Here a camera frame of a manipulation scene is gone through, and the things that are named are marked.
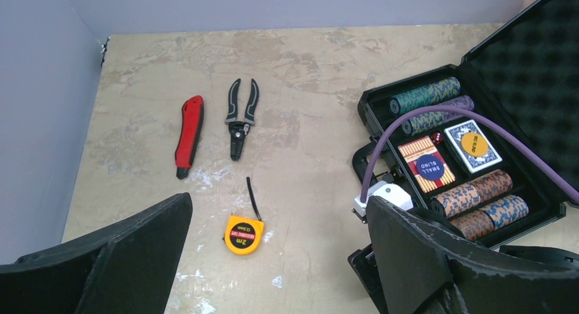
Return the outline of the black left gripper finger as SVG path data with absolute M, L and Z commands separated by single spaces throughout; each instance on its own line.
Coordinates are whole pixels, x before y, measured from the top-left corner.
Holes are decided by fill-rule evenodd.
M 163 313 L 193 215 L 188 193 L 1 267 L 2 313 Z

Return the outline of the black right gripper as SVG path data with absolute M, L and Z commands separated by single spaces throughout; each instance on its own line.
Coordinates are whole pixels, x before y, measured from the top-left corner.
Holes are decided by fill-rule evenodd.
M 371 197 L 371 244 L 348 263 L 379 313 L 577 313 L 578 255 L 493 251 Z

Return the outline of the brown poker chip stack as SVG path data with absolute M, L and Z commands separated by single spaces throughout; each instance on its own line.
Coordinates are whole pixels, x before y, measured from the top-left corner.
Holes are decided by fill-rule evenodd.
M 478 240 L 495 230 L 492 219 L 481 210 L 474 210 L 469 214 L 450 220 L 450 223 L 459 229 L 467 240 Z

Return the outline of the black foam-lined poker case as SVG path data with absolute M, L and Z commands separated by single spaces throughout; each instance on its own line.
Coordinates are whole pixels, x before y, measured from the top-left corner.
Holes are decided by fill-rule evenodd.
M 358 114 L 372 140 L 363 148 L 368 155 L 398 116 L 392 113 L 389 104 L 393 96 L 450 77 L 460 82 L 461 96 L 466 94 L 474 100 L 475 113 L 523 142 L 578 191 L 578 0 L 537 0 L 466 53 L 460 65 L 445 65 L 364 91 L 358 102 Z M 435 132 L 444 135 L 445 128 L 469 120 L 458 118 L 413 137 L 397 128 L 380 154 L 398 173 L 397 177 L 389 176 L 392 178 L 389 182 L 401 185 L 412 196 L 415 206 L 433 209 L 434 195 L 502 169 L 512 178 L 512 189 L 477 207 L 515 194 L 526 202 L 529 214 L 476 241 L 495 248 L 564 217 L 563 202 L 578 203 L 535 166 L 528 155 L 479 122 L 503 161 L 480 173 L 471 173 L 443 136 L 444 141 L 437 148 L 456 180 L 431 192 L 422 191 L 398 147 Z

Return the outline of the blue small blind button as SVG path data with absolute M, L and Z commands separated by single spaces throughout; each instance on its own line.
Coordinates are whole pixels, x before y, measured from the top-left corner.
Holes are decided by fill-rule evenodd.
M 445 173 L 441 159 L 432 154 L 425 154 L 417 158 L 415 166 L 417 173 L 429 181 L 440 180 Z

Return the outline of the blue grey poker chip stack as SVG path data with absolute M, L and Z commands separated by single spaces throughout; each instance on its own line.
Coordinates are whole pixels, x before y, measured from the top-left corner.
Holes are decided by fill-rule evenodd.
M 529 207 L 523 198 L 508 195 L 479 208 L 486 214 L 495 230 L 501 229 L 529 214 Z

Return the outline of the yellow big blind button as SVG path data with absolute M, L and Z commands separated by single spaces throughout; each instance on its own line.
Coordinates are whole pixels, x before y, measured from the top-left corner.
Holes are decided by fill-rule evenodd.
M 461 146 L 466 154 L 473 157 L 483 157 L 489 151 L 486 138 L 477 132 L 467 132 L 461 138 Z

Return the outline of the blue playing card deck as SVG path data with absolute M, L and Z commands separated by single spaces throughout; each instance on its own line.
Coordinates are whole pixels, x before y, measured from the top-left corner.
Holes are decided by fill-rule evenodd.
M 443 132 L 470 173 L 482 171 L 503 161 L 473 119 L 450 126 Z

